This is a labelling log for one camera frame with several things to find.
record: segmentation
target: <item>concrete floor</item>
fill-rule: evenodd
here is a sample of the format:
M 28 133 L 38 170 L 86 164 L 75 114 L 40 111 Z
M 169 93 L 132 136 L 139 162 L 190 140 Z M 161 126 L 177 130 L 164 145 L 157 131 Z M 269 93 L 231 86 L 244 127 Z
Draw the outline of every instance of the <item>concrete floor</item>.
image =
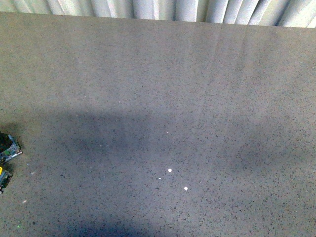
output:
M 2 237 L 316 235 L 314 29 L 0 13 L 0 32 L 0 131 L 24 152 Z

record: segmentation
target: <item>curtain fold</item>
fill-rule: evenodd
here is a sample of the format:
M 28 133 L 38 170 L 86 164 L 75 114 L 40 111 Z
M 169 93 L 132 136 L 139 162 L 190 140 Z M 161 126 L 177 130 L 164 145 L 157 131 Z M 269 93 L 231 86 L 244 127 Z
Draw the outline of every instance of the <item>curtain fold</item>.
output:
M 0 11 L 316 27 L 316 0 L 1 0 Z

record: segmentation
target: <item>white curtain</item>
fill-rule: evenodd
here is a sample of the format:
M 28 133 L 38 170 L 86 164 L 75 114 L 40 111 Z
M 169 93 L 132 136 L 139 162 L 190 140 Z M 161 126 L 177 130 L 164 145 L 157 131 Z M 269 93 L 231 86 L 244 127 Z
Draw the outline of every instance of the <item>white curtain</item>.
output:
M 0 0 L 0 11 L 316 27 L 316 0 Z

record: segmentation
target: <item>toy car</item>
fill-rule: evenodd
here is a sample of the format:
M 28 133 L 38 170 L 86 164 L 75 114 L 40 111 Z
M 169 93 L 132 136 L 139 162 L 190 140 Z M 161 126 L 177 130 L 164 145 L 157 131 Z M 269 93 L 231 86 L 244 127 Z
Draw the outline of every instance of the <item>toy car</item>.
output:
M 2 167 L 0 167 L 0 194 L 3 193 L 3 188 L 6 188 L 11 177 L 12 177 L 12 174 L 10 174 L 6 170 L 3 170 Z
M 0 165 L 19 154 L 22 154 L 22 151 L 13 137 L 0 132 Z M 7 186 L 11 177 L 12 174 L 0 167 L 0 194 L 3 193 L 2 189 Z

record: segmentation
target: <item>toy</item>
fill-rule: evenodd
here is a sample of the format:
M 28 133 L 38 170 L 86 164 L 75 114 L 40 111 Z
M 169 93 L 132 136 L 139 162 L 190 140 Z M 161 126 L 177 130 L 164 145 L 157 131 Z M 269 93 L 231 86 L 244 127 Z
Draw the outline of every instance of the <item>toy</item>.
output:
M 13 137 L 0 132 L 0 165 L 11 160 L 19 154 L 22 154 L 22 151 Z M 11 177 L 12 174 L 0 167 L 0 194 L 3 193 L 2 189 L 7 186 Z

